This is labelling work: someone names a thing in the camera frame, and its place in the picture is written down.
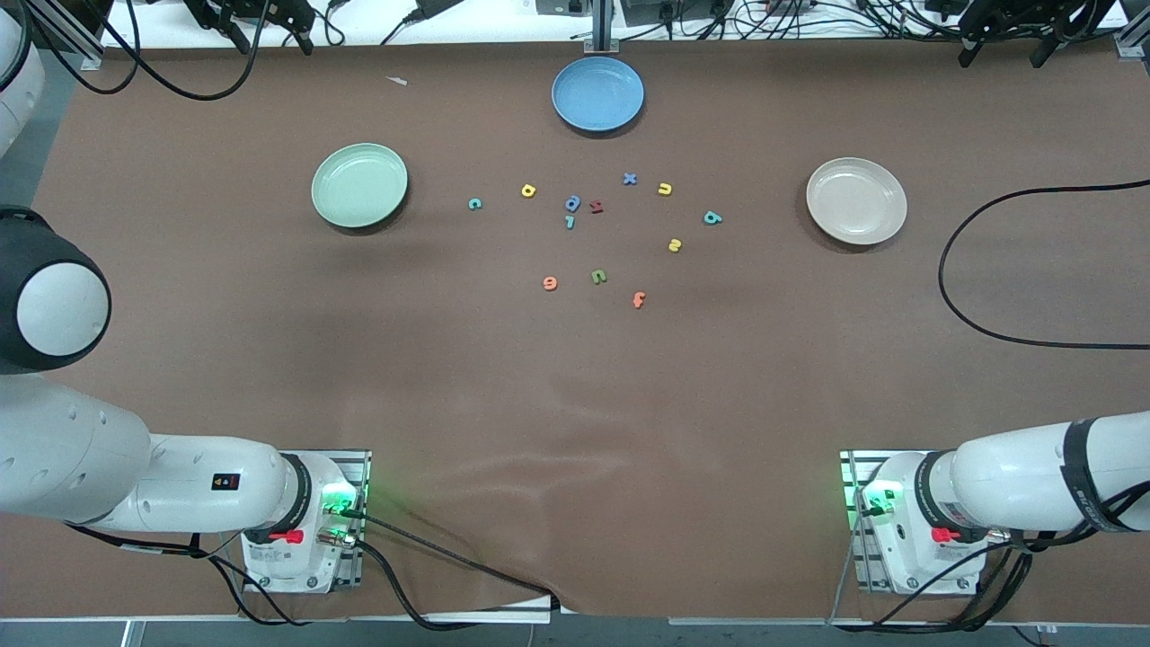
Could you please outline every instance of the table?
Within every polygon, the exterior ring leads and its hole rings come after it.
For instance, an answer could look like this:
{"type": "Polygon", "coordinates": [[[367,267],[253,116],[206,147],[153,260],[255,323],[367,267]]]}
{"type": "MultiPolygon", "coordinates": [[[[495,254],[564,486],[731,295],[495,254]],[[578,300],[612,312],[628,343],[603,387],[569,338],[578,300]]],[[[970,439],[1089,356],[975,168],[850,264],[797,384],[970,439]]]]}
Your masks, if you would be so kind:
{"type": "MultiPolygon", "coordinates": [[[[312,6],[323,13],[327,8],[327,0],[309,0],[312,6]]],[[[913,5],[919,11],[926,14],[923,1],[905,0],[906,5],[913,5]]],[[[850,7],[852,2],[845,0],[829,0],[819,6],[812,7],[802,15],[800,24],[810,25],[802,29],[788,30],[793,16],[776,14],[766,17],[767,13],[761,6],[743,7],[736,2],[736,7],[730,14],[731,17],[762,23],[765,30],[777,30],[775,33],[757,32],[750,38],[753,40],[775,39],[798,39],[798,38],[877,38],[882,36],[879,29],[859,25],[842,20],[865,18],[842,6],[850,7]]],[[[384,37],[399,22],[415,8],[414,0],[408,2],[393,2],[389,0],[353,0],[340,7],[332,17],[336,24],[347,34],[347,45],[378,45],[384,37]]],[[[136,5],[136,13],[140,23],[140,44],[144,48],[161,49],[186,49],[186,48],[223,48],[235,49],[230,40],[223,38],[215,31],[205,31],[199,28],[187,13],[187,8],[182,0],[160,0],[154,5],[136,5]]],[[[937,14],[929,14],[931,20],[938,21],[937,14]]],[[[112,11],[108,15],[109,22],[126,41],[132,43],[131,22],[128,15],[128,6],[123,1],[112,3],[112,11]]],[[[1101,23],[1102,29],[1116,29],[1126,24],[1126,15],[1121,6],[1116,2],[1106,13],[1101,23]]],[[[710,21],[687,21],[683,23],[685,33],[698,32],[705,28],[710,21]]],[[[946,25],[958,24],[958,16],[951,16],[945,21],[946,25]]],[[[323,34],[323,23],[316,18],[312,32],[312,40],[316,46],[328,46],[323,34]]],[[[240,25],[252,39],[255,28],[253,25],[240,25]]],[[[652,25],[636,25],[628,28],[623,22],[622,9],[616,2],[612,22],[612,34],[615,38],[638,36],[643,40],[666,40],[667,32],[662,29],[650,33],[652,25]]],[[[689,43],[692,39],[684,36],[684,30],[675,23],[675,37],[689,43]]],[[[913,23],[907,28],[914,30],[913,23]]],[[[536,14],[535,0],[467,0],[453,7],[432,20],[414,24],[400,30],[390,41],[393,45],[425,45],[445,43],[522,43],[522,41],[560,41],[572,43],[573,36],[583,38],[591,31],[590,17],[572,16],[540,16],[536,14]]],[[[925,29],[918,29],[919,33],[925,33],[925,29]]],[[[261,37],[261,47],[281,47],[286,36],[286,31],[278,26],[264,29],[261,37]]],[[[738,39],[739,33],[734,25],[728,29],[724,38],[738,39]]],[[[720,33],[715,31],[712,39],[718,39],[720,33]]],[[[106,47],[115,51],[118,45],[107,32],[101,37],[101,43],[106,47]]],[[[573,45],[573,52],[577,51],[577,45],[573,45]]],[[[288,46],[297,48],[294,40],[288,46]]]]}
{"type": "MultiPolygon", "coordinates": [[[[1141,66],[1098,44],[1035,71],[1027,52],[988,47],[961,70],[950,46],[636,45],[623,59],[647,105],[604,139],[551,109],[572,59],[558,45],[269,55],[209,105],[150,82],[77,95],[34,207],[100,263],[115,305],[102,345],[53,378],[158,433],[370,448],[374,514],[575,611],[823,618],[848,541],[839,450],[953,447],[1148,405],[1150,357],[1005,346],[936,293],[942,244],[982,202],[1147,172],[1141,66]],[[391,226],[347,236],[308,186],[360,140],[405,157],[411,193],[391,226]],[[894,240],[853,253],[803,202],[807,175],[848,154],[889,168],[911,205],[894,240]],[[606,211],[566,230],[572,193],[606,211]],[[723,223],[703,225],[708,209],[723,223]]],[[[237,72],[209,53],[161,64],[200,91],[237,72]]],[[[101,80],[124,70],[107,67],[101,80]]],[[[988,214],[952,253],[953,296],[996,330],[1145,340],[1150,303],[1129,298],[1150,269],[1145,199],[988,214]]],[[[524,598],[371,541],[421,610],[524,598]]],[[[1044,554],[1002,618],[1150,622],[1143,542],[1044,554]]],[[[6,519],[0,616],[233,611],[206,564],[160,562],[6,519]]],[[[890,603],[850,592],[839,616],[890,603]]],[[[399,611],[370,568],[358,592],[286,608],[399,611]]]]}

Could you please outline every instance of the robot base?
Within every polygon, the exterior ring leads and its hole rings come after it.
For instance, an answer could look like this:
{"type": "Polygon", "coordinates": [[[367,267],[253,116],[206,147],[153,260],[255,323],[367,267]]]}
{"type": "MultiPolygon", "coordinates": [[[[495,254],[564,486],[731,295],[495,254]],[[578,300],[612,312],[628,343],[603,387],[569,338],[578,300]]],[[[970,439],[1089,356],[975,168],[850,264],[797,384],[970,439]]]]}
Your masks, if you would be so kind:
{"type": "MultiPolygon", "coordinates": [[[[874,480],[861,490],[860,509],[881,508],[883,514],[867,517],[882,554],[882,563],[895,593],[910,595],[936,575],[971,553],[987,547],[987,541],[938,542],[914,496],[914,475],[926,456],[904,452],[887,460],[874,480]]],[[[925,593],[972,595],[986,557],[979,556],[930,585],[925,593]]]]}
{"type": "MultiPolygon", "coordinates": [[[[255,545],[243,538],[247,573],[270,593],[330,593],[359,585],[361,557],[336,541],[317,541],[320,533],[354,540],[361,529],[358,519],[325,511],[342,502],[362,510],[363,490],[370,467],[370,453],[362,450],[292,452],[312,477],[312,498],[304,519],[301,544],[277,539],[255,545]]],[[[254,587],[247,586],[247,591],[254,587]]]]}

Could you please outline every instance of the blue plate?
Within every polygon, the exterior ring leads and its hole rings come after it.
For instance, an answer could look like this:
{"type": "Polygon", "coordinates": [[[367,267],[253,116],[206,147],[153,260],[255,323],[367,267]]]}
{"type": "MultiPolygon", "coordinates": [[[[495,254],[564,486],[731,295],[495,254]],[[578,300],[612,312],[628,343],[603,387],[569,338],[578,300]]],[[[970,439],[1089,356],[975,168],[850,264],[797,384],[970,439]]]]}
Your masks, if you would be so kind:
{"type": "Polygon", "coordinates": [[[555,77],[551,102],[559,116],[575,128],[605,132],[639,114],[643,80],[631,66],[618,59],[580,59],[555,77]]]}

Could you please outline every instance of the white plate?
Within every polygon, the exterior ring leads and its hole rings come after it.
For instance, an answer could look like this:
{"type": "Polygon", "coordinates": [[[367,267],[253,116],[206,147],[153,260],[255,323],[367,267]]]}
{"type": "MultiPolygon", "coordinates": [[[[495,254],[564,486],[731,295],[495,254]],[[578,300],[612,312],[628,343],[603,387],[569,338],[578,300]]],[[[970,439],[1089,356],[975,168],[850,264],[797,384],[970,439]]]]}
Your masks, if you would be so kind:
{"type": "Polygon", "coordinates": [[[838,157],[811,175],[806,208],[830,236],[873,245],[894,236],[906,222],[906,193],[889,170],[873,161],[838,157]]]}

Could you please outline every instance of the white circular cap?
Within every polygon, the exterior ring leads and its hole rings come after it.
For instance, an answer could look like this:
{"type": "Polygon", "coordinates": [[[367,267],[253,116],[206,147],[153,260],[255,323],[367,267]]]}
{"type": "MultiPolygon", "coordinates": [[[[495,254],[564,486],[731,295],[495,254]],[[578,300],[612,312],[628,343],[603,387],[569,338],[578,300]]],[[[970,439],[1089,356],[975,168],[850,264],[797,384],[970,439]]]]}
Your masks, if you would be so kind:
{"type": "Polygon", "coordinates": [[[54,357],[87,348],[108,322],[108,290],[91,269],[57,262],[24,283],[16,325],[30,347],[54,357]]]}
{"type": "Polygon", "coordinates": [[[885,168],[869,160],[839,157],[820,165],[806,184],[811,216],[830,236],[873,245],[906,222],[906,193],[885,168]]]}

